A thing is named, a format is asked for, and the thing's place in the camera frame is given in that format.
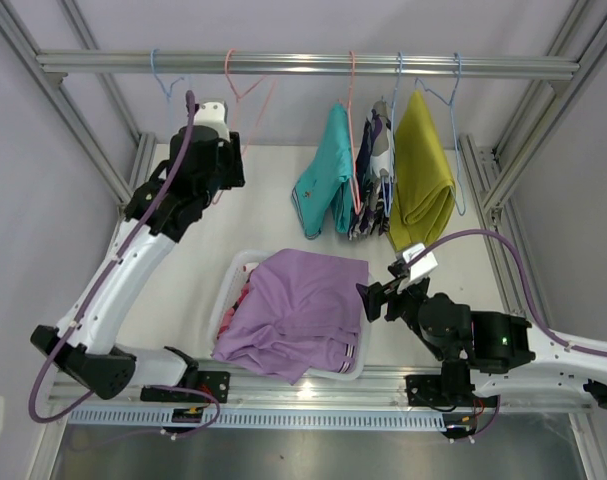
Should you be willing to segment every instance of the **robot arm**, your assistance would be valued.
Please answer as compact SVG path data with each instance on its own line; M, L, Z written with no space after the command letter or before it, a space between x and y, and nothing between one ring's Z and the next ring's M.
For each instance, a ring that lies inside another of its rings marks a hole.
M389 267L395 279L387 285L357 286L368 320L387 304L385 319L401 318L442 362L440 375L406 377L410 406L472 407L478 397L492 406L491 397L509 393L581 403L592 396L607 409L607 342L546 332L514 315L473 311L444 293L430 297L426 274L436 261L429 253L408 268L424 247L411 250Z
M174 135L170 158L164 160L141 185L125 209L125 220L94 278L79 300L59 320L56 327L39 325L32 343L49 355L74 319L110 262L117 260L103 279L78 322L54 359L58 368L103 399L116 396L128 385L167 385L190 388L198 370L196 361L182 352L133 349L115 344L127 312L143 285L165 256L174 248L187 228L200 220L218 190L245 184L239 136L226 125L226 105L206 101L197 106L188 148L167 194L132 239L121 251L126 238L139 222L164 184L177 160L186 128Z

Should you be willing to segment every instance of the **white plastic basket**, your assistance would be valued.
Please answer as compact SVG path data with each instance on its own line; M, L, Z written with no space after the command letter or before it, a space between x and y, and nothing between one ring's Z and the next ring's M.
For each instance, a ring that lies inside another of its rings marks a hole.
M216 298L214 304L214 310L212 310L212 316L210 317L210 324L207 329L207 337L210 342L210 350L214 350L216 344L216 335L219 331L219 326L223 321L225 312L229 310L234 302L241 296L241 290L243 285L247 282L248 273L243 271L243 266L247 263L262 262L267 258L271 257L273 253L263 252L260 250L243 250L236 254L232 260L230 268L228 268L219 290L219 295ZM369 278L369 283L372 283L372 277ZM317 370L316 368L308 369L307 373L316 377L333 378L335 380L354 380L363 371L363 365L365 364L365 355L367 348L370 343L370 322L367 321L365 311L361 315L361 335L359 337L359 348L357 351L356 365L351 372L348 373L337 373L328 372L325 370Z

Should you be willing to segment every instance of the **white table surface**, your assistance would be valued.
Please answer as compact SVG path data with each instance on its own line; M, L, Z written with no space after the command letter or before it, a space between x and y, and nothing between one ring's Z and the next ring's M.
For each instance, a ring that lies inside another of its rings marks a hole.
M377 281L389 281L387 266L394 252L387 237L350 242L335 232L329 212L318 238L303 236L290 193L315 151L250 147L244 159L245 187L225 192L218 205L205 210L203 219L188 229L141 291L118 342L142 348L174 346L196 358L209 358L207 323L223 275L240 250L297 248L358 258L369 262ZM447 153L456 172L454 153ZM154 166L167 156L168 146L157 146ZM454 211L445 233L479 228L473 200L465 191L467 213L459 217ZM474 310L503 310L481 237L455 240L435 254L439 267L431 276L430 294L445 292ZM438 362L401 320L387 323L380 318L372 324L366 364L425 367Z

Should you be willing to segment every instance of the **clothes rail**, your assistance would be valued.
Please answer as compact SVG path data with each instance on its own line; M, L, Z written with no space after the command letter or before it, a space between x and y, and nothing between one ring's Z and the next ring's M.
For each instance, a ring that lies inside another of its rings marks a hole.
M37 61L45 72L151 73L149 51L44 50ZM225 52L163 51L155 56L158 73L223 74ZM235 52L230 72L246 75L348 75L352 60L345 54ZM357 75L397 75L398 58L357 54ZM466 57L463 77L571 80L579 64L565 57ZM458 61L452 56L404 56L407 76L455 77Z

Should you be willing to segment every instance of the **hanger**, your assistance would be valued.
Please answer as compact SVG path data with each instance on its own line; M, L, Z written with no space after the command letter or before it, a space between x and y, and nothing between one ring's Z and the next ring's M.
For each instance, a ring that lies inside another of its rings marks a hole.
M356 153L354 151L354 132L352 129L352 94L354 93L354 74L356 73L356 56L350 50L352 57L352 73L350 75L350 88L347 94L347 124L350 132L350 151L352 153L352 178L350 178L350 189L352 191L352 204L354 212L358 215L361 213L363 205L361 204L361 195L359 194L359 186L356 179Z
M172 83L170 83L170 88L168 89L165 84L163 83L163 80L161 80L161 78L159 77L158 73L156 73L156 64L154 62L154 59L156 57L156 52L158 52L159 49L158 48L154 48L152 49L152 51L150 52L150 67L152 68L152 75L154 75L154 79L158 82L159 86L161 87L161 90L163 91L163 96L165 97L165 104L166 104L166 110L167 110L167 135L168 135L168 142L172 139L172 91L174 90L174 85L176 85L177 83L179 83L181 80L185 80L185 77L179 77L176 80L174 80Z
M399 85L401 84L401 77L403 75L403 53L398 52L396 54L396 58L399 62L397 67L396 74L396 84L394 85L394 91L392 92L392 113L390 118L390 126L392 130L392 145L390 145L391 154L390 154L390 171L389 171L389 182L388 182L388 191L387 195L385 192L385 185L383 185L383 206L385 211L385 216L389 218L390 212L392 211L392 196L394 192L394 172L395 172L395 155L396 155L396 146L394 144L394 112L396 111L396 96L399 91Z
M420 83L423 87L423 90L431 93L436 98L441 100L445 105L450 108L450 121L452 122L452 132L454 133L454 152L456 153L456 182L459 184L459 188L461 189L461 198L463 200L463 208L459 206L459 202L456 199L456 191L454 188L450 187L450 191L452 192L452 196L454 197L454 204L456 205L456 211L460 216L465 215L467 211L467 205L465 203L465 191L463 190L463 183L461 183L461 154L459 152L459 140L458 135L456 133L456 120L454 118L454 99L456 98L456 90L459 88L459 81L461 80L461 56L458 53L454 54L454 59L458 62L458 71L456 74L456 82L454 83L454 88L452 89L452 95L450 96L450 100L445 100L441 95L427 87L423 80L419 77L416 77L414 80L414 88Z
M232 58L232 54L234 52L236 52L235 48L230 48L228 50L227 55L225 55L225 67L224 67L225 68L225 78L227 79L227 83L230 84L230 88L232 89L232 93L234 94L234 113L232 114L232 121L230 122L230 130L234 130L234 128L236 127L236 120L238 118L238 113L241 110L241 100L243 100L243 98L245 98L245 96L248 95L252 90L254 90L256 87L258 87L259 84L263 80L268 78L268 75L263 75L254 84L252 84L250 86L250 88L245 90L245 92L239 93L239 91L236 88L236 85L234 85L234 82L232 81L232 77L230 76L230 59ZM261 123L261 119L263 118L263 115L265 114L265 111L267 110L267 105L268 105L268 103L270 103L270 99L272 98L272 94L274 93L275 87L276 87L276 80L272 81L272 86L270 86L270 91L268 92L267 97L265 97L265 101L263 102L263 106L261 107L261 111L259 112L259 116L257 117L256 121L254 122L254 125L252 126L252 130L250 130L250 134L247 137L247 142L245 143L245 146L243 147L243 150L241 151L241 158L243 158L245 156L245 152L247 151L247 148L252 143L254 134L256 133L259 123ZM223 195L223 191L219 190L219 193L216 196L216 198L214 198L212 200L212 205L216 205L217 203L219 203L219 200L221 199L222 195Z

